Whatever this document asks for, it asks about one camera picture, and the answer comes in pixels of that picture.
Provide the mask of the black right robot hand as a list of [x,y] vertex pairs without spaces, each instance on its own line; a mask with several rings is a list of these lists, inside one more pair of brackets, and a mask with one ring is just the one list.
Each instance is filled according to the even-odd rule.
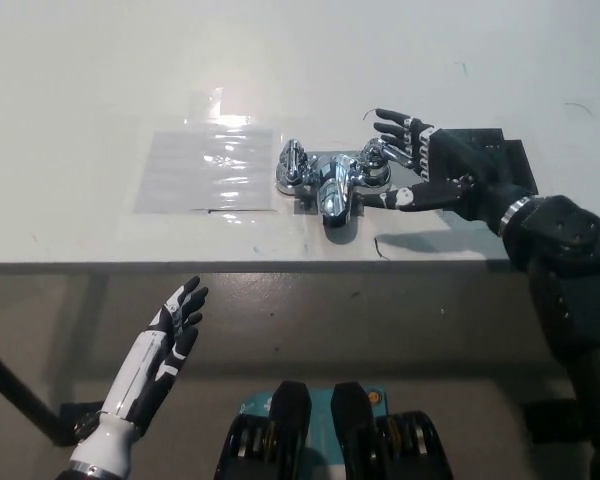
[[382,147],[420,181],[367,194],[366,207],[452,211],[498,234],[510,205],[538,193],[523,143],[500,128],[443,129],[393,110],[374,113]]

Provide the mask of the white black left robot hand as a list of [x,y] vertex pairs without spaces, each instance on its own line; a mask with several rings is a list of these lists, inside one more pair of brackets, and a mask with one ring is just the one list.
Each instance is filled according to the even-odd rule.
[[144,436],[198,337],[209,289],[194,276],[164,302],[136,337],[101,408]]

